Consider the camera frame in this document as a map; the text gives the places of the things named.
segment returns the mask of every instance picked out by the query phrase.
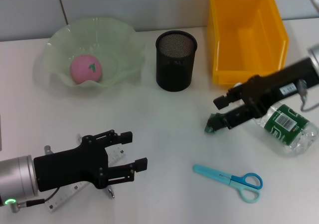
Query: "scissor blade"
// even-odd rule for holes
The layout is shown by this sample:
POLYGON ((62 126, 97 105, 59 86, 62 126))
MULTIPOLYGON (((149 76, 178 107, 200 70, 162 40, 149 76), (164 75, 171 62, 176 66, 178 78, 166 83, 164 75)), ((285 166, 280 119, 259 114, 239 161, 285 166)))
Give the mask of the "scissor blade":
POLYGON ((198 165, 198 164, 193 166, 193 171, 195 173, 203 175, 204 177, 214 179, 214 180, 221 182, 221 183, 224 183, 226 185, 229 185, 229 183, 230 183, 231 175, 228 173, 222 173, 218 170, 211 169, 211 168, 208 168, 208 167, 205 167, 202 165, 198 165))

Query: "black mesh pencil cup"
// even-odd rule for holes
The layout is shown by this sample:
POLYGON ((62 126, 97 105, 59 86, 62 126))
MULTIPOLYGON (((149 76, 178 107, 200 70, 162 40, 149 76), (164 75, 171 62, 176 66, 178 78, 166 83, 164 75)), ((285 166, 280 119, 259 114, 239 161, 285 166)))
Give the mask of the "black mesh pencil cup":
POLYGON ((184 31, 168 31, 156 40, 156 81, 164 90, 177 92, 191 82, 197 42, 184 31))

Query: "blue scissors handle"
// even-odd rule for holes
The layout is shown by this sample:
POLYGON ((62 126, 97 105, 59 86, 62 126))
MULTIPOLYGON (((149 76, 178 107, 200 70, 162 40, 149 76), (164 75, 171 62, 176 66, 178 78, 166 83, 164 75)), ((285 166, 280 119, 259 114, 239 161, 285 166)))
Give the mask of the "blue scissors handle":
POLYGON ((235 182, 235 181, 230 181, 229 186, 237 189, 239 191, 239 194, 240 194, 241 198, 247 203, 255 203, 255 202, 257 202, 260 199, 260 192, 259 192, 258 189, 248 187, 248 186, 246 186, 244 184, 241 184, 241 183, 238 183, 238 182, 235 182), (248 191, 256 194, 257 197, 255 199, 246 198, 245 194, 244 194, 244 190, 248 190, 248 191))
POLYGON ((248 187, 251 187, 251 188, 254 188, 254 189, 257 189, 257 190, 259 190, 259 189, 261 189, 262 187, 263 187, 263 180, 261 179, 261 177, 259 176, 259 175, 257 175, 256 173, 247 173, 247 174, 245 174, 244 176, 242 176, 242 177, 237 177, 237 176, 231 176, 231 180, 232 181, 235 181, 235 182, 237 182, 237 183, 241 183, 241 184, 244 184, 244 185, 246 185, 246 186, 248 186, 248 187), (253 185, 253 184, 250 184, 250 183, 247 183, 246 182, 246 178, 247 177, 256 177, 258 180, 259 180, 259 182, 260 182, 260 185, 259 186, 256 186, 256 185, 253 185))

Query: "scissors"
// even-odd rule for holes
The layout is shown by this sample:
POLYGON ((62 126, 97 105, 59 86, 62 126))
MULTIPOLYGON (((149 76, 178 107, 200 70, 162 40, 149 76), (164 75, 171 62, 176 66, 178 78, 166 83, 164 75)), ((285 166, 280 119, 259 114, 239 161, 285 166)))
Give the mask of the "scissors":
POLYGON ((201 165, 194 165, 193 170, 195 173, 201 174, 204 177, 214 179, 216 181, 219 181, 223 184, 229 185, 230 187, 237 189, 239 191, 241 198, 247 203, 255 203, 260 199, 259 190, 263 187, 263 180, 256 173, 247 173, 243 177, 237 177, 201 165), (259 180, 259 186, 255 186, 253 184, 246 182, 246 178, 251 176, 256 177, 259 180), (244 195, 244 190, 248 190, 253 192, 254 194, 257 194, 257 197, 252 200, 246 198, 244 195))

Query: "white ruler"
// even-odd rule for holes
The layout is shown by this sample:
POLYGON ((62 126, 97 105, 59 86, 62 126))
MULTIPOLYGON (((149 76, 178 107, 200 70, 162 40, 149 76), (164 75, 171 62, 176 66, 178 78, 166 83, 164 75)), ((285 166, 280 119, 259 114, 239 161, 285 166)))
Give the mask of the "white ruler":
MULTIPOLYGON (((80 145, 81 143, 81 136, 77 135, 77 144, 80 145)), ((116 162, 120 159, 125 157, 125 153, 122 149, 121 144, 113 145, 110 147, 105 148, 106 152, 108 153, 109 158, 109 167, 113 166, 116 162)), ((45 202, 46 207, 52 213, 57 208, 62 206, 66 201, 72 198, 74 195, 79 193, 82 189, 88 186, 89 182, 78 182, 74 184, 70 184, 68 186, 61 187, 59 191, 47 202, 45 202)))

